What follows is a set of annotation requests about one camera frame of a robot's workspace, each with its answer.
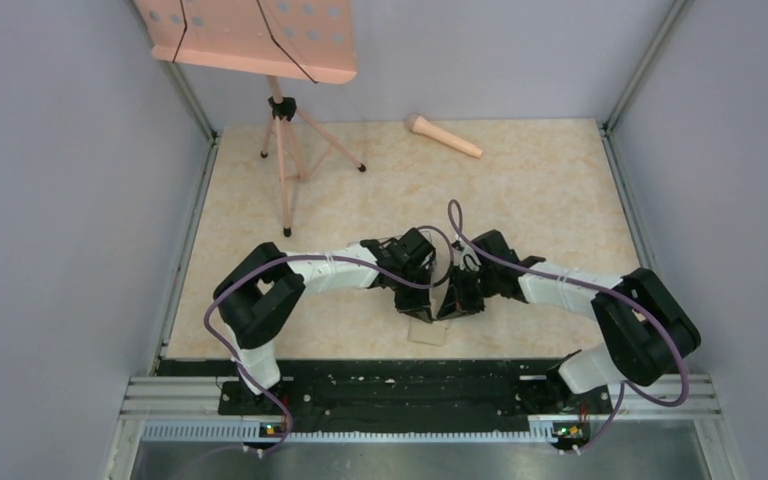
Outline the beige leather card holder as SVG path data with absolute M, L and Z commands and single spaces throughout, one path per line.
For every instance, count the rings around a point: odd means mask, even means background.
M 438 319 L 444 296 L 444 286 L 430 291 L 431 322 L 410 318 L 407 330 L 408 342 L 433 347 L 441 347 L 446 343 L 450 321 Z

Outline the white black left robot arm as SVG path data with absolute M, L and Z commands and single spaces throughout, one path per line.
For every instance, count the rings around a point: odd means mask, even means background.
M 257 413 L 280 401 L 275 340 L 299 301 L 337 290 L 390 289 L 399 300 L 433 287 L 432 242 L 418 229 L 400 237 L 364 239 L 321 253 L 288 253 L 258 245 L 215 288 L 204 326 L 229 351 L 243 401 Z

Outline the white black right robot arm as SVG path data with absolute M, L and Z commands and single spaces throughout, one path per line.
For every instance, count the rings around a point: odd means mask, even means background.
M 570 271 L 539 256 L 519 258 L 504 235 L 490 230 L 469 244 L 454 243 L 456 263 L 436 317 L 449 320 L 482 312 L 500 296 L 548 305 L 594 321 L 601 344 L 576 351 L 546 374 L 546 397 L 572 412 L 587 393 L 610 384 L 649 386 L 701 344 L 701 336 L 677 300 L 651 270 L 625 275 Z

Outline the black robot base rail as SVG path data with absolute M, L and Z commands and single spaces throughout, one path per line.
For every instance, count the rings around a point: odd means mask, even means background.
M 220 380 L 222 415 L 290 412 L 295 433 L 525 432 L 538 415 L 608 414 L 607 387 L 572 395 L 546 378 L 559 359 L 281 360 L 271 398 L 230 360 L 163 360 L 160 377 Z

